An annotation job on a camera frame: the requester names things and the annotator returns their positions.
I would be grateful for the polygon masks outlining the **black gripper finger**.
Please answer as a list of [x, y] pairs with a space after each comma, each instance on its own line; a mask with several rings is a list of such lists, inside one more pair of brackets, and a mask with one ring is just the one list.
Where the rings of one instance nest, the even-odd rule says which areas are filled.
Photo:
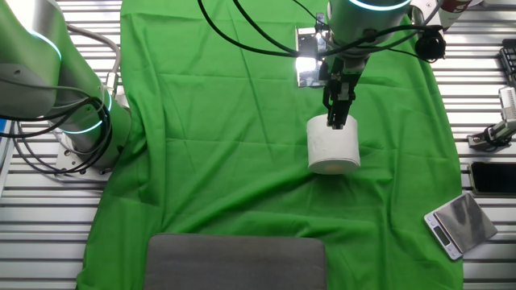
[[327, 83], [323, 88], [322, 103], [327, 108], [327, 125], [334, 130], [339, 128], [335, 121], [331, 84]]
[[339, 112], [338, 112], [338, 128], [342, 129], [347, 121], [347, 116], [351, 108], [352, 103], [356, 99], [355, 93], [355, 82], [343, 82], [338, 96], [339, 101]]

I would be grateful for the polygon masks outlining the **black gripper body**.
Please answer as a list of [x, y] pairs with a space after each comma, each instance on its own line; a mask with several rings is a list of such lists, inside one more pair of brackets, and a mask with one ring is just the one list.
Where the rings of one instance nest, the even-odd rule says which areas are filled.
[[336, 80], [355, 87], [367, 64], [366, 57], [327, 56], [318, 73], [320, 81]]

